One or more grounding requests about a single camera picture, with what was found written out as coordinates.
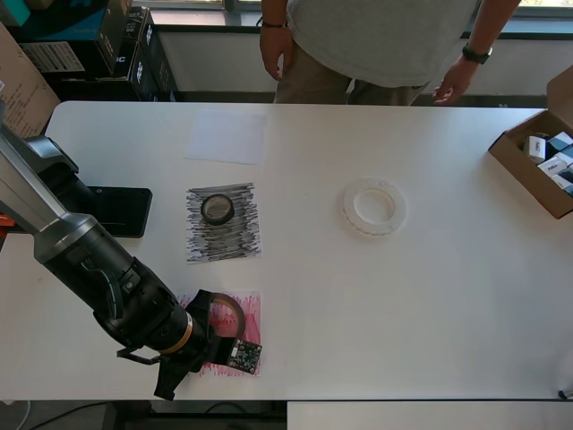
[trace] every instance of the khaki pants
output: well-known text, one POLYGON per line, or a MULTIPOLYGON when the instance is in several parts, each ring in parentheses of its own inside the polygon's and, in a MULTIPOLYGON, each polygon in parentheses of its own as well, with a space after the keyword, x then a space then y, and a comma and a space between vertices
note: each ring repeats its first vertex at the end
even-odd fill
POLYGON ((347 95, 351 81, 352 78, 330 70, 295 44, 293 63, 278 83, 275 103, 410 106, 428 85, 384 88, 356 80, 347 95))

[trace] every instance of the man's hand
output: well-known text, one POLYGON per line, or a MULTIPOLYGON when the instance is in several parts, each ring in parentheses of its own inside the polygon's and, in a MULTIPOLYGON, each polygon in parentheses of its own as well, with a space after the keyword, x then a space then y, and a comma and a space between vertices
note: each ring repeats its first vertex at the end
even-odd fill
POLYGON ((447 106, 456 102, 469 87, 478 65, 475 61, 469 61, 464 56, 459 56, 444 76, 440 87, 434 90, 434 104, 447 106))
POLYGON ((261 54, 265 69, 276 81, 280 81, 293 61, 293 37, 289 29, 261 29, 261 54), (283 71, 278 68, 278 59, 283 56, 283 71))

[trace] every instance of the white table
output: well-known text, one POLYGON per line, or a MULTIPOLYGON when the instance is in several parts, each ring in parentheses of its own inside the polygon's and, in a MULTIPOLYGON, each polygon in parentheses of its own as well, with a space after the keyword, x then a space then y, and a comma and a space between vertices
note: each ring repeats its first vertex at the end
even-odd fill
MULTIPOLYGON (((47 135, 87 185, 148 187, 123 239, 175 292, 259 290, 259 377, 188 377, 182 399, 554 398, 573 384, 573 226, 486 153, 533 110, 161 103, 60 106, 47 135), (184 158, 196 113, 269 115, 265 162, 184 158), (405 225, 360 236, 339 198, 376 176, 405 225), (261 258, 187 265, 185 190, 254 181, 261 258)), ((0 398, 152 399, 90 309, 11 235, 0 254, 0 398)))

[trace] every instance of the robotic arm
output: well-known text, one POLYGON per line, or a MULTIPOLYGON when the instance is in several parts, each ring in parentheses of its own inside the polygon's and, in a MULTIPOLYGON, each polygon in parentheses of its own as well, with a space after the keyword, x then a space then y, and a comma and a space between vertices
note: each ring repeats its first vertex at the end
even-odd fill
MULTIPOLYGON (((0 103, 0 124, 2 109, 0 103)), ((81 298, 107 334, 124 346, 118 357, 159 363, 156 396, 172 400, 184 377, 199 372, 206 362, 254 373, 261 346, 242 340, 244 314, 234 299, 200 290, 181 307, 155 273, 129 255, 93 216, 68 211, 26 162, 25 151, 30 145, 2 126, 0 211, 33 235, 34 258, 81 298), (233 338, 215 335, 209 325, 213 301, 235 312, 233 338), (144 346, 158 356, 133 354, 144 346)))

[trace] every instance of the white tape roll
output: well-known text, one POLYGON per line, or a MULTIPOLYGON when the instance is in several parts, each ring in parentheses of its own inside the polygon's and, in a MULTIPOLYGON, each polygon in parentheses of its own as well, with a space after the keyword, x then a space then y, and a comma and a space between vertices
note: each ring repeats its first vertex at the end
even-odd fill
POLYGON ((392 184, 380 179, 359 179, 348 186, 344 193, 344 213, 348 222, 358 231, 369 236, 384 236, 395 231, 406 219, 406 201, 392 184), (357 208, 359 196, 368 191, 386 194, 393 203, 394 212, 387 220, 374 221, 360 215, 357 208))

